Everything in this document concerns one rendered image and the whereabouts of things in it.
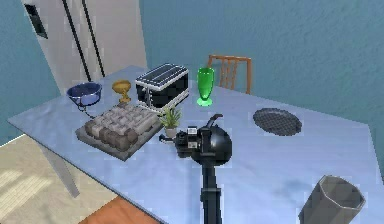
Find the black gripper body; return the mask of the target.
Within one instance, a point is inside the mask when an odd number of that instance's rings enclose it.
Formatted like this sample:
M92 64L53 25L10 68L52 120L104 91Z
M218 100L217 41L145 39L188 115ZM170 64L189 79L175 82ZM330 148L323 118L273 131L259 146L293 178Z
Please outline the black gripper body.
M179 131L174 139L177 154L180 158L186 158L191 155L191 151L188 149L187 133Z

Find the small green plant white pot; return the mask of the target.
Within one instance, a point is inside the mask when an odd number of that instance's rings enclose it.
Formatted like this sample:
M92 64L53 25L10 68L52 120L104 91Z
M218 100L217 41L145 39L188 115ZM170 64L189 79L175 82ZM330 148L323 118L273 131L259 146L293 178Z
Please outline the small green plant white pot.
M177 134L177 127L181 118L181 111L175 107L169 107L164 110L160 117L160 122L164 126L165 134L168 138L174 138Z

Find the black round kettle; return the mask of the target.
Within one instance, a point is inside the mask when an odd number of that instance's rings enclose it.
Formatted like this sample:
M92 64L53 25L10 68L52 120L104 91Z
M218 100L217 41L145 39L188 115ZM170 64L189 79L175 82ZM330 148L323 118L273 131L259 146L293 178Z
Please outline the black round kettle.
M213 115L207 124L198 129L198 149L193 153L193 159L201 164L202 152L207 150L210 154L209 159L215 166L220 166L227 163L232 156L232 140L228 133L221 127L215 124L215 121L222 117L222 114ZM204 146L203 131L210 131L210 146Z

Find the grey computer keyboard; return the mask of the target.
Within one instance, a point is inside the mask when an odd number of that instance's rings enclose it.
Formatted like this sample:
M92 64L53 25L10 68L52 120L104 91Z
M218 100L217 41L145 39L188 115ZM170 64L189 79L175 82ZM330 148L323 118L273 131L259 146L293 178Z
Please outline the grey computer keyboard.
M75 133L83 143L126 161L162 127L157 113L141 106L119 103L86 122Z

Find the black toaster white trim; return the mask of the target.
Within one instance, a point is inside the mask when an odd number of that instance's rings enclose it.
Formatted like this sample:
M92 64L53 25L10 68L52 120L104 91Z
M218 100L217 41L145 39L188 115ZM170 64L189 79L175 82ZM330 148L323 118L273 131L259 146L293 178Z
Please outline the black toaster white trim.
M138 103L155 111L173 107L189 95L189 70L181 65L165 63L135 80Z

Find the green drinking glass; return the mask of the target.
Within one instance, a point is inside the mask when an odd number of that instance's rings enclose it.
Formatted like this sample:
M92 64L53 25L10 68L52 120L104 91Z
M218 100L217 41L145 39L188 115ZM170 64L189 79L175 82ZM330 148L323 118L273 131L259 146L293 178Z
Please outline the green drinking glass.
M197 100L197 104L200 106L210 106L212 104L210 95L214 85L214 75L214 70L209 67L200 68L198 70L197 84L199 98Z

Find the gold goblet cup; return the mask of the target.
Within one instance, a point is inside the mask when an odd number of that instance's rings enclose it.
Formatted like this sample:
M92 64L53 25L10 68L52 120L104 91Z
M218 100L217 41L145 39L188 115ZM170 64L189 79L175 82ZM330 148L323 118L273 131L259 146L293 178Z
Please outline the gold goblet cup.
M115 93L120 94L120 103L128 103L131 98L128 96L128 92L131 89L131 83L128 80L117 80L112 84L112 89Z

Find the pale blue table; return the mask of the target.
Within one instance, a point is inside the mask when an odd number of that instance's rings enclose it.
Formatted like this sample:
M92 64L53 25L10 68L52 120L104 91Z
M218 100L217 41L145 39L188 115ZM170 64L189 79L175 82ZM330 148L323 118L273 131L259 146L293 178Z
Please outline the pale blue table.
M209 107L198 106L197 96L192 87L180 104L180 126L202 126L218 114L218 125L233 142L231 160L216 170L223 224L297 224L302 206L324 175L341 176L364 195L365 206L351 224L384 224L384 185L367 125L288 106L302 130L279 137L252 119L256 110L275 107L275 102L220 87L214 89ZM87 119L61 96L9 121L162 222L203 224L198 164L179 158L173 146L156 138L120 161L77 139L75 131Z

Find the blue bowl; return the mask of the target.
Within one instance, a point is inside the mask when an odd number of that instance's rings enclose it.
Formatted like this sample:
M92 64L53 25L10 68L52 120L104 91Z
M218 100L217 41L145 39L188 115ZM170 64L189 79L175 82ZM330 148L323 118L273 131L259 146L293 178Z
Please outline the blue bowl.
M96 104L101 99L101 91L101 84L87 82L69 88L66 95L77 106L86 107Z

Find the brown wooden chair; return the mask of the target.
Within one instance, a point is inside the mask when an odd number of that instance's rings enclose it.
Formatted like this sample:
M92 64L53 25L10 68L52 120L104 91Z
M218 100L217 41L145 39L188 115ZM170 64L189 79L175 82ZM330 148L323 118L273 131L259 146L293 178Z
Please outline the brown wooden chair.
M237 68L240 63L246 64L246 94L251 94L252 87L252 59L240 56L225 56L210 54L207 65L211 67L213 61L218 60L220 65L219 86L233 90L236 84Z

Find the dark oval plate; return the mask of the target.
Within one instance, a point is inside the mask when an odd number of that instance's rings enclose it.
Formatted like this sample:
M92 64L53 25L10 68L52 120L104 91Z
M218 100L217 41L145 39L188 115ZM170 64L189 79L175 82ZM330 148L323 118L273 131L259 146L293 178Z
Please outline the dark oval plate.
M294 136L302 130L297 116L278 108L259 109L253 114L253 120L259 128L277 136Z

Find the white fridge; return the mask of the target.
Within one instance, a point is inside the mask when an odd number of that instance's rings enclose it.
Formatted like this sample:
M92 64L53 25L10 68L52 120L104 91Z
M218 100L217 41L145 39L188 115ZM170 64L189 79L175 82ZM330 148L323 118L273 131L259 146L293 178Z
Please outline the white fridge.
M105 76L147 66L139 0L86 0ZM60 92L87 78L61 0L21 0ZM92 81L101 78L81 0L67 0Z

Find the grey faceted cup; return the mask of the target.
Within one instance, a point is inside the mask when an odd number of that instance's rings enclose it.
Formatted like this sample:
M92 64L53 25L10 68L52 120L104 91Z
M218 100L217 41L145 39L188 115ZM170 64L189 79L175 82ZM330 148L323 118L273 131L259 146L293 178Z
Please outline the grey faceted cup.
M300 211L300 224L350 224L365 205L360 190L345 179L324 175Z

